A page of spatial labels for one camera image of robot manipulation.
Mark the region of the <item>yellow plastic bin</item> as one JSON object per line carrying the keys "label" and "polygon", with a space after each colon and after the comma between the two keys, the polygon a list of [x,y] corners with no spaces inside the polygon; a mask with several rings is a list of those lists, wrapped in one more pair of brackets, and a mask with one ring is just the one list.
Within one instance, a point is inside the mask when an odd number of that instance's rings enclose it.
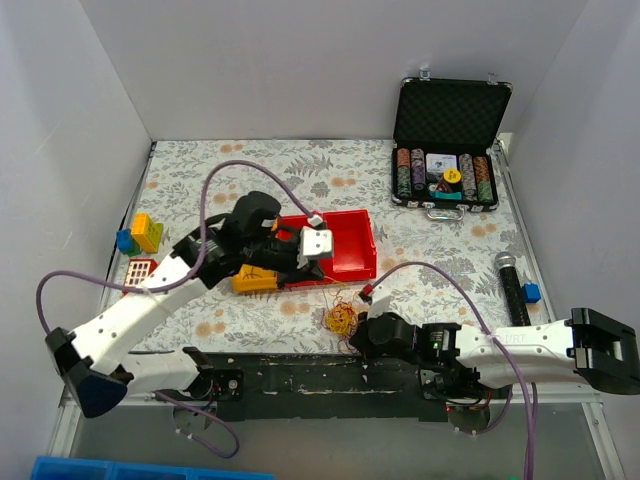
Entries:
{"label": "yellow plastic bin", "polygon": [[236,294],[275,292],[280,289],[275,271],[251,265],[240,268],[231,278],[231,287]]}

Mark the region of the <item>red double plastic bin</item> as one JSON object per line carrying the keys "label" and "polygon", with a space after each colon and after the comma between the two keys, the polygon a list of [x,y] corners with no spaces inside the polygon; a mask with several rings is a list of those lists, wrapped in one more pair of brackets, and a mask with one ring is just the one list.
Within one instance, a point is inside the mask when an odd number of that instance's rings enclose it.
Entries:
{"label": "red double plastic bin", "polygon": [[282,274],[275,274],[268,281],[269,288],[362,282],[377,276],[377,250],[368,212],[366,210],[326,212],[323,218],[334,237],[333,257],[319,261],[324,278],[285,283]]}

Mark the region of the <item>colourful wire ball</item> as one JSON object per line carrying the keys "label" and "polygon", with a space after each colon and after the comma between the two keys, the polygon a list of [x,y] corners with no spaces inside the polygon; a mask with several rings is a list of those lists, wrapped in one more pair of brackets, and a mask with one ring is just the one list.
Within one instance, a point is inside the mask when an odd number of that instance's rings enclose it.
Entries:
{"label": "colourful wire ball", "polygon": [[332,280],[323,291],[323,297],[323,328],[338,338],[340,353],[356,353],[357,349],[351,345],[351,339],[359,324],[357,295],[350,290],[348,284]]}

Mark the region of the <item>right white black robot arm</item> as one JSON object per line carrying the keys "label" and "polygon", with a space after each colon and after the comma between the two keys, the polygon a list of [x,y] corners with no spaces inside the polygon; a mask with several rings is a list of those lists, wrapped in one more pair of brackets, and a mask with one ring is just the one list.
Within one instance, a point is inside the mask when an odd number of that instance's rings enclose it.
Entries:
{"label": "right white black robot arm", "polygon": [[417,366],[421,388],[431,397],[476,399],[520,382],[639,392],[634,329],[587,308],[573,309],[567,320],[493,334],[456,323],[415,326],[387,312],[363,316],[349,344],[367,359],[388,356]]}

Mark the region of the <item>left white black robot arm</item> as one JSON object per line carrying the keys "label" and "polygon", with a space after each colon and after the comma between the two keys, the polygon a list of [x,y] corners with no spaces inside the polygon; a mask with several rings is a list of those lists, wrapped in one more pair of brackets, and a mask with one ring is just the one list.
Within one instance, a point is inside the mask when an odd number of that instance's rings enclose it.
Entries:
{"label": "left white black robot arm", "polygon": [[55,328],[46,345],[56,370],[88,418],[134,394],[173,390],[200,400],[215,385],[213,368],[195,347],[135,353],[133,347],[189,302],[256,266],[287,283],[321,280],[320,260],[333,255],[334,236],[314,215],[281,239],[281,205],[252,191],[234,209],[211,216],[181,239],[142,283],[94,319],[71,331]]}

